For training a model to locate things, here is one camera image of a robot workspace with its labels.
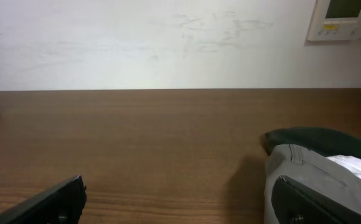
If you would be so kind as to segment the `grey-green shorts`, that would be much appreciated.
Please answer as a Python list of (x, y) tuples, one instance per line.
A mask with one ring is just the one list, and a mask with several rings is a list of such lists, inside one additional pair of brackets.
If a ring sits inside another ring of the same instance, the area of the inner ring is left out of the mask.
[(345, 167), (295, 144), (274, 147), (265, 164), (265, 223), (278, 223), (271, 203), (276, 179), (285, 175), (361, 214), (361, 179)]

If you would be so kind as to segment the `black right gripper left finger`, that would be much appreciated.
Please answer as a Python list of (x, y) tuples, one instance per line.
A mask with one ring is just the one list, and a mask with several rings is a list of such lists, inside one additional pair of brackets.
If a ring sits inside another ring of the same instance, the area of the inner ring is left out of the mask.
[(78, 224), (87, 187), (76, 175), (0, 213), (0, 224)]

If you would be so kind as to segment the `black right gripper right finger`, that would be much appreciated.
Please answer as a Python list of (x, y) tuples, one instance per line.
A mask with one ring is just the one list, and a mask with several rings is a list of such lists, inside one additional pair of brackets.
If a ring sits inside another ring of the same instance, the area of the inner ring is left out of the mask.
[(274, 183), (271, 204), (280, 224), (361, 224), (361, 214), (285, 175)]

